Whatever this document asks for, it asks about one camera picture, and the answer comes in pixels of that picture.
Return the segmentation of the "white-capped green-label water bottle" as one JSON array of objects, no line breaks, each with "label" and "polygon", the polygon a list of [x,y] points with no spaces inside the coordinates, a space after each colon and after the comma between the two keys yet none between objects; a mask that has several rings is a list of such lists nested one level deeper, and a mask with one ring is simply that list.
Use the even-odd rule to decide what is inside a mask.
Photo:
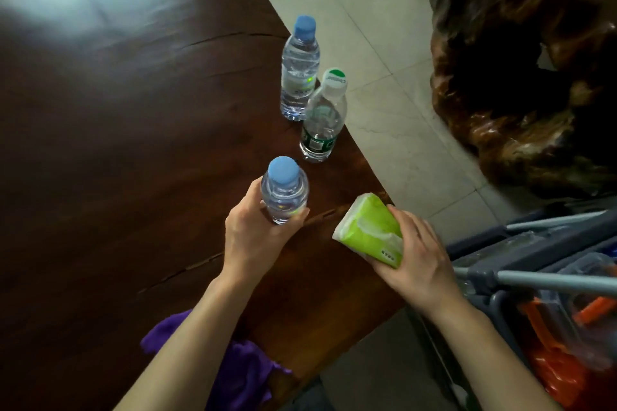
[{"label": "white-capped green-label water bottle", "polygon": [[342,70],[328,69],[320,87],[310,97],[299,143],[306,161],[323,162],[332,153],[347,115],[348,84],[348,78]]}]

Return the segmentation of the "carved root wood seat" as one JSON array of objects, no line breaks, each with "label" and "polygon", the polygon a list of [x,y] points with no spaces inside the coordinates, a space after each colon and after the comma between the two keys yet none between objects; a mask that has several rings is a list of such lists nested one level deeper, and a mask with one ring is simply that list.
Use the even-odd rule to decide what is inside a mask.
[{"label": "carved root wood seat", "polygon": [[617,0],[429,0],[433,109],[494,185],[617,193]]}]

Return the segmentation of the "person's left forearm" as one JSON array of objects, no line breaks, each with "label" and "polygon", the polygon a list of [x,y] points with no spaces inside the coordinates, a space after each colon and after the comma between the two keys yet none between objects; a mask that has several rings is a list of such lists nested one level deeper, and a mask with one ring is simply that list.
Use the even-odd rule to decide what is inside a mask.
[{"label": "person's left forearm", "polygon": [[260,279],[224,271],[113,411],[204,411],[231,336]]}]

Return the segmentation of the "green tissue packet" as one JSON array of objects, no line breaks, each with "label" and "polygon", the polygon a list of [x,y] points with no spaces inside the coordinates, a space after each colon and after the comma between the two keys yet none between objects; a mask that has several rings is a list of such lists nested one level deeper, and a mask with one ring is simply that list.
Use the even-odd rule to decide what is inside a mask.
[{"label": "green tissue packet", "polygon": [[404,242],[400,225],[374,193],[362,194],[352,203],[332,239],[392,268],[398,268],[402,261]]}]

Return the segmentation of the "purple cloth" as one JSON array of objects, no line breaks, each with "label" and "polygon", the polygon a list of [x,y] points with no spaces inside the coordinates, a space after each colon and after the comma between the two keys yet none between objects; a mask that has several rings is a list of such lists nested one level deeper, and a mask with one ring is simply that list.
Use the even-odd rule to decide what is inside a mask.
[{"label": "purple cloth", "polygon": [[[192,309],[173,314],[155,325],[141,340],[145,354],[157,354],[189,316]],[[257,411],[273,398],[272,373],[292,371],[271,360],[250,340],[231,340],[212,386],[205,411]]]}]

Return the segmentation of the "person's right forearm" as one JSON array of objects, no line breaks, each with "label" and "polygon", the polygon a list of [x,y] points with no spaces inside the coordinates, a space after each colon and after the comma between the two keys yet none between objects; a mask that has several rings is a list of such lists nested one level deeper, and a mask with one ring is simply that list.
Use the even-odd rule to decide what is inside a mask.
[{"label": "person's right forearm", "polygon": [[429,314],[483,411],[562,411],[489,318],[466,298],[447,299]]}]

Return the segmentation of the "grey cleaning cart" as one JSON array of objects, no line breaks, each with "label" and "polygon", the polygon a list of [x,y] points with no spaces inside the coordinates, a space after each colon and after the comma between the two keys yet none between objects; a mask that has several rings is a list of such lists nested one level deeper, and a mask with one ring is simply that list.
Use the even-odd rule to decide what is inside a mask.
[{"label": "grey cleaning cart", "polygon": [[521,335],[534,331],[518,306],[537,300],[548,329],[540,290],[617,299],[617,200],[552,204],[447,251],[466,300],[539,381],[522,350]]}]

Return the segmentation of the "clear plastic bag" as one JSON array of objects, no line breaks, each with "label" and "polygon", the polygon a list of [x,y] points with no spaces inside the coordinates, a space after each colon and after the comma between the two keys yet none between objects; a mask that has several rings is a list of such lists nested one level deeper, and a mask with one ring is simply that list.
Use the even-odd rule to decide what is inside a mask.
[{"label": "clear plastic bag", "polygon": [[555,347],[585,367],[604,371],[617,362],[617,299],[592,293],[538,292]]}]

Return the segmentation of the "blue-capped water bottle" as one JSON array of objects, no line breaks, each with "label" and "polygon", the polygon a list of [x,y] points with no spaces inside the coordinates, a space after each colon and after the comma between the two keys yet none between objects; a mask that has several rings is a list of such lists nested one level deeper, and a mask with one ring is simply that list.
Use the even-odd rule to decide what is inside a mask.
[{"label": "blue-capped water bottle", "polygon": [[313,94],[320,67],[320,47],[312,16],[297,17],[282,51],[280,109],[284,118],[300,122]]},{"label": "blue-capped water bottle", "polygon": [[306,173],[288,156],[274,158],[262,177],[262,200],[277,225],[286,223],[306,207],[309,191]]}]

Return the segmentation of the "person's left hand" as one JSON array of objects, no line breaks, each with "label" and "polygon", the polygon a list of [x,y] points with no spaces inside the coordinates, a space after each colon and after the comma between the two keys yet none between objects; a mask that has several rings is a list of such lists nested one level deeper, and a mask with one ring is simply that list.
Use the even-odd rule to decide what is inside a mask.
[{"label": "person's left hand", "polygon": [[254,289],[279,258],[283,247],[304,226],[310,212],[305,207],[286,223],[268,220],[242,222],[239,203],[225,220],[225,252],[219,278],[229,284]]}]

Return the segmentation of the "orange plastic bag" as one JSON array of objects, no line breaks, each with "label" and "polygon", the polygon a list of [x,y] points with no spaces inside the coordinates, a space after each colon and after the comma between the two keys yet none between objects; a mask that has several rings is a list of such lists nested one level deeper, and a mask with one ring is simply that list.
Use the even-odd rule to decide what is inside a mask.
[{"label": "orange plastic bag", "polygon": [[617,411],[617,363],[596,370],[554,340],[533,300],[518,306],[528,318],[522,350],[532,371],[564,411]]}]

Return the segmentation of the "person's right hand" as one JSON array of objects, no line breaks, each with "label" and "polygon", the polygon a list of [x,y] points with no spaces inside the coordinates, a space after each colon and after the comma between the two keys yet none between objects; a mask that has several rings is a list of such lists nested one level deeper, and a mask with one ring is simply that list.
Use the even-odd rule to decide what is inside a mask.
[{"label": "person's right hand", "polygon": [[465,302],[447,252],[445,260],[423,256],[417,261],[404,262],[402,256],[398,268],[373,258],[367,261],[382,280],[434,324],[443,322]]}]

